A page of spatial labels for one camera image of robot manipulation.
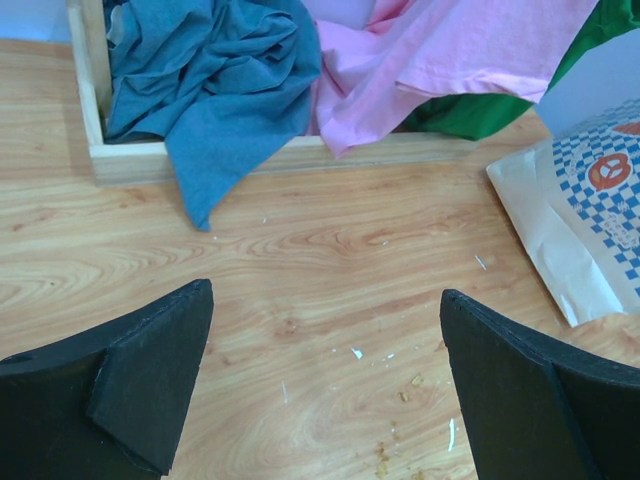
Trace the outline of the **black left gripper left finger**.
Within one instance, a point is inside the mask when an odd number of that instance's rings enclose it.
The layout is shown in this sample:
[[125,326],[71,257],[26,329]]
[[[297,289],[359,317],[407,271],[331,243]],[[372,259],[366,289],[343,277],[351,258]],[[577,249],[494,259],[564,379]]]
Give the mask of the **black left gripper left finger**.
[[212,284],[1,361],[4,479],[169,474],[209,336]]

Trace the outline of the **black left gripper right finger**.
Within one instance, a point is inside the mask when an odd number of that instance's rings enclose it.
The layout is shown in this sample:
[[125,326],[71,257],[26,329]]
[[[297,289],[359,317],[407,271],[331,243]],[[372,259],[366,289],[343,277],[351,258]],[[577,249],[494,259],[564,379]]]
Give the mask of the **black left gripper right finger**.
[[443,291],[440,325],[481,479],[636,479],[639,370]]

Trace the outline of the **blue checkered paper bag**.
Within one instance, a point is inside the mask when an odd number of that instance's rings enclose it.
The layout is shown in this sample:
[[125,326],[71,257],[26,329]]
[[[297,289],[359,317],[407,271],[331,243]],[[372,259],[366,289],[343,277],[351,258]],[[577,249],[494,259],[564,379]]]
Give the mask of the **blue checkered paper bag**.
[[567,322],[639,311],[639,102],[487,168]]

